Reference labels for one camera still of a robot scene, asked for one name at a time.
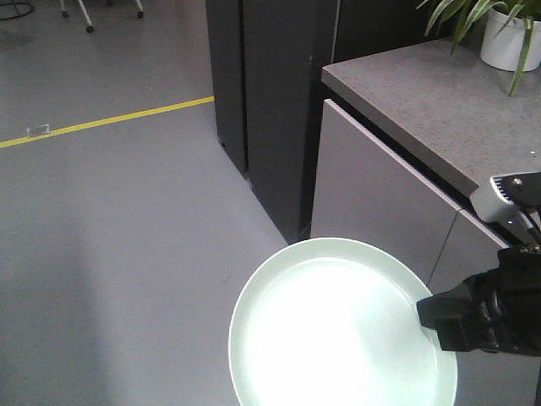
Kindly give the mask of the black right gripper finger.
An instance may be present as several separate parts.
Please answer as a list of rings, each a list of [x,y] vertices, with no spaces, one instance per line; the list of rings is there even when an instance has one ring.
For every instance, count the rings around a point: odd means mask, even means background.
[[[435,331],[444,351],[470,351],[464,317],[470,310],[472,295],[465,283],[417,302],[421,326]]]

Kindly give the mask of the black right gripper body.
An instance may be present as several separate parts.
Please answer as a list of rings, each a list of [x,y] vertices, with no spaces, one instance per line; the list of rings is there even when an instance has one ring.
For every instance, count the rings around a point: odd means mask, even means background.
[[[502,249],[498,266],[467,277],[462,352],[540,356],[540,246]]]

